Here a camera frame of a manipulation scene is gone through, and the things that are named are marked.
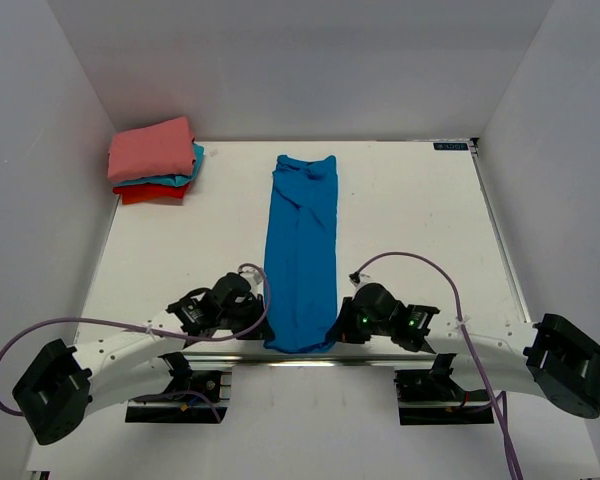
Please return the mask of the blue t shirt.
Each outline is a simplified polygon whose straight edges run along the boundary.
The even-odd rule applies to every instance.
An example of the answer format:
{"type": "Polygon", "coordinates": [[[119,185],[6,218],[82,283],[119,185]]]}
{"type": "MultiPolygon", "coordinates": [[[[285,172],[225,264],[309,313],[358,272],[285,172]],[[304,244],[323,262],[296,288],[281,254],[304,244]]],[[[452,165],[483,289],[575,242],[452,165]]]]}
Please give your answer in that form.
{"type": "Polygon", "coordinates": [[[264,269],[272,298],[269,349],[287,354],[323,352],[338,315],[337,159],[277,158],[264,269]]]}

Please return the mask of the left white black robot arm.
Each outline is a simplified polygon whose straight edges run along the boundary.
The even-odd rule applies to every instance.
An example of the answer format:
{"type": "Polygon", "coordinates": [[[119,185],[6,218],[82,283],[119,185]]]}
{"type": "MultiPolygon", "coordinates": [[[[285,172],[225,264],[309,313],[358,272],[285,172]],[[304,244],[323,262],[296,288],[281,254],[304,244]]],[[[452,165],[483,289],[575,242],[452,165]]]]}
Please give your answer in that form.
{"type": "Polygon", "coordinates": [[[141,325],[68,346],[46,344],[12,390],[38,444],[51,445],[89,415],[118,403],[179,402],[219,413],[220,382],[194,371],[186,348],[230,339],[264,339],[270,286],[259,269],[243,268],[211,288],[194,289],[141,325]]]}

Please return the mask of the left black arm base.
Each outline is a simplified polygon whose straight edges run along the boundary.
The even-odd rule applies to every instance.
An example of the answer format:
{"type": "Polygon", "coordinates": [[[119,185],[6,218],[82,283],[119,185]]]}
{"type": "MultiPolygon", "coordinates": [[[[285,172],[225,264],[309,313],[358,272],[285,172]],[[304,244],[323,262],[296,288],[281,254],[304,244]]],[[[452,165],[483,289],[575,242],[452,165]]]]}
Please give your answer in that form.
{"type": "Polygon", "coordinates": [[[208,404],[194,395],[203,394],[216,407],[224,406],[230,399],[232,373],[229,370],[194,370],[188,377],[173,380],[164,394],[155,394],[153,399],[131,400],[130,406],[180,408],[208,407],[208,404]]]}

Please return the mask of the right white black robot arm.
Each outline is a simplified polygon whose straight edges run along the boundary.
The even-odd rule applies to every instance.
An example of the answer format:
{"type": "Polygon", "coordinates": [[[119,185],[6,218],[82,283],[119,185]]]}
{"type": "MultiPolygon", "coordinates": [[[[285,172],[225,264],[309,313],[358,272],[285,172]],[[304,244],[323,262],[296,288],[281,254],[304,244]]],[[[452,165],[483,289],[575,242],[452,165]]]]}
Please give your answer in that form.
{"type": "Polygon", "coordinates": [[[585,419],[600,415],[600,345],[560,315],[547,313],[532,324],[461,327],[434,306],[406,305],[381,284],[363,283],[344,298],[326,338],[364,344],[374,336],[434,355],[431,384],[443,398],[483,388],[484,370],[495,390],[543,397],[585,419]]]}

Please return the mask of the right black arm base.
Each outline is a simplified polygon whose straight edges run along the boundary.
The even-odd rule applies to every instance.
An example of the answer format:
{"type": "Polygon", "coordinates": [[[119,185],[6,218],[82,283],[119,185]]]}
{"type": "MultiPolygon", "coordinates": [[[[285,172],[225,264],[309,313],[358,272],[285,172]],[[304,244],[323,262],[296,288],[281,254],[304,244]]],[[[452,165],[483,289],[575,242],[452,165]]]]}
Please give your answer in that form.
{"type": "Polygon", "coordinates": [[[466,391],[451,380],[448,374],[432,374],[429,370],[398,370],[395,372],[394,384],[398,400],[403,403],[464,407],[489,400],[485,390],[466,391]]]}

